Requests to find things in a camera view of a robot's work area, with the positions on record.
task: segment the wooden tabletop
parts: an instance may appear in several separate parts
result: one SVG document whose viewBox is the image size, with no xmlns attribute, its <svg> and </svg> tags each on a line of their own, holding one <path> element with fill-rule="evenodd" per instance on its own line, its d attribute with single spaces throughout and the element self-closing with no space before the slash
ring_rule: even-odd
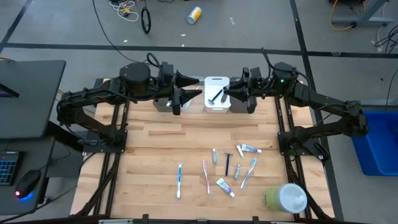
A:
<svg viewBox="0 0 398 224">
<path fill-rule="evenodd" d="M 142 218 L 147 213 L 149 218 L 162 219 L 252 220 L 258 216 L 260 220 L 293 220 L 293 215 L 273 212 L 263 204 L 268 188 L 287 183 L 277 141 L 274 98 L 259 99 L 254 114 L 217 114 L 205 111 L 203 95 L 194 98 L 188 109 L 182 109 L 181 116 L 158 112 L 152 101 L 130 104 L 126 151 L 121 156 L 111 216 Z M 98 105 L 95 118 L 110 124 L 112 113 L 113 107 L 103 103 Z M 308 108 L 292 107 L 292 113 L 295 125 L 312 125 Z M 262 153 L 246 152 L 242 159 L 235 148 L 237 143 L 258 147 Z M 213 148 L 219 150 L 218 165 L 212 164 Z M 233 153 L 228 177 L 224 176 L 225 152 Z M 97 188 L 103 156 L 93 156 L 82 168 L 71 214 L 79 211 Z M 246 188 L 240 189 L 252 158 L 257 158 L 257 165 Z M 204 159 L 210 195 L 206 192 Z M 183 164 L 181 199 L 176 198 L 179 162 Z M 233 180 L 234 164 L 242 166 L 238 181 Z M 302 165 L 308 191 L 325 213 L 334 217 L 321 162 L 303 156 Z M 234 198 L 216 184 L 220 177 L 231 186 Z"/>
</svg>

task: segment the keyboard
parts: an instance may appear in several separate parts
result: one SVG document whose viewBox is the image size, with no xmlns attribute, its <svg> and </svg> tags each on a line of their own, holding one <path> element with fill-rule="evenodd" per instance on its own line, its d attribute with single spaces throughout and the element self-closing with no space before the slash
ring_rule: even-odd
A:
<svg viewBox="0 0 398 224">
<path fill-rule="evenodd" d="M 17 172 L 21 152 L 0 151 L 0 186 L 10 186 Z"/>
</svg>

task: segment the blue light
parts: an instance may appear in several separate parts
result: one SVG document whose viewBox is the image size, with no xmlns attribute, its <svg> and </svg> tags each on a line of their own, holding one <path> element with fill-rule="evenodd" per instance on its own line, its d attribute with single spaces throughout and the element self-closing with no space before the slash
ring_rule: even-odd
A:
<svg viewBox="0 0 398 224">
<path fill-rule="evenodd" d="M 33 198 L 33 192 L 31 192 L 28 196 L 26 196 L 24 198 L 20 198 L 19 201 L 20 202 L 27 202 L 27 201 L 29 201 L 32 198 Z"/>
</svg>

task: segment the toothbrush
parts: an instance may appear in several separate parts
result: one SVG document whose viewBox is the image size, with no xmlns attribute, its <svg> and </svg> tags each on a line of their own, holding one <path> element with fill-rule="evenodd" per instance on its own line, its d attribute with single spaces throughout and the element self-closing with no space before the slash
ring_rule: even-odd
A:
<svg viewBox="0 0 398 224">
<path fill-rule="evenodd" d="M 177 198 L 181 198 L 181 175 L 182 175 L 182 164 L 178 165 L 178 175 L 177 175 Z"/>
<path fill-rule="evenodd" d="M 205 177 L 207 181 L 207 194 L 210 194 L 210 184 L 209 184 L 209 179 L 207 177 L 207 161 L 203 160 L 203 171 L 205 172 Z"/>
<path fill-rule="evenodd" d="M 254 167 L 256 166 L 256 163 L 257 163 L 257 159 L 252 159 L 251 160 L 251 168 L 249 169 L 248 174 L 246 174 L 246 176 L 245 176 L 245 178 L 244 178 L 244 180 L 242 182 L 241 189 L 243 189 L 243 187 L 246 185 L 246 181 L 250 177 L 251 172 L 254 170 Z"/>
</svg>

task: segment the gray floor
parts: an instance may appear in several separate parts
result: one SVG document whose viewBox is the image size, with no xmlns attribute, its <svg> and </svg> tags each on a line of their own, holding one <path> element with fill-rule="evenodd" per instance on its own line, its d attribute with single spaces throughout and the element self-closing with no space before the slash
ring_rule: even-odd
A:
<svg viewBox="0 0 398 224">
<path fill-rule="evenodd" d="M 24 0 L 0 0 L 0 39 L 24 3 Z M 378 27 L 358 27 L 348 32 L 336 32 L 328 26 L 331 5 L 327 0 L 296 0 L 296 3 L 308 50 L 381 53 L 371 43 L 376 40 Z M 139 22 L 130 23 L 118 18 L 106 0 L 96 0 L 96 5 L 104 28 L 115 45 L 300 50 L 288 0 L 175 0 L 173 4 L 148 0 L 153 23 L 150 35 L 143 34 Z M 185 18 L 194 6 L 200 6 L 203 14 L 197 24 L 191 26 Z M 396 1 L 388 3 L 385 16 L 395 17 L 398 21 L 397 6 Z M 353 12 L 343 4 L 337 7 L 336 15 L 338 14 L 352 15 Z M 394 25 L 383 28 L 380 36 L 383 38 L 392 26 Z M 9 42 L 109 45 L 96 21 L 90 0 L 33 0 Z M 123 53 L 134 60 L 144 60 L 147 52 Z M 176 69 L 186 75 L 233 77 L 241 74 L 242 67 L 257 66 L 263 72 L 266 71 L 264 58 L 258 54 L 155 54 L 160 61 L 174 64 Z M 117 52 L 110 50 L 5 48 L 1 55 L 15 60 L 67 61 L 60 85 L 60 89 L 65 91 L 91 87 L 96 78 L 115 77 L 119 68 L 129 63 Z M 304 71 L 301 56 L 270 55 L 270 58 L 274 63 L 284 61 Z M 391 76 L 398 69 L 396 61 L 310 57 L 318 92 L 342 100 L 385 98 Z M 392 89 L 391 98 L 398 98 L 397 88 Z M 54 111 L 51 119 L 55 121 Z M 330 138 L 329 143 L 345 220 L 394 223 L 398 179 L 363 175 L 350 138 L 336 136 Z M 47 194 L 56 196 L 76 182 L 77 178 L 51 179 Z M 73 192 L 70 192 L 52 206 L 20 220 L 66 217 L 72 200 Z"/>
</svg>

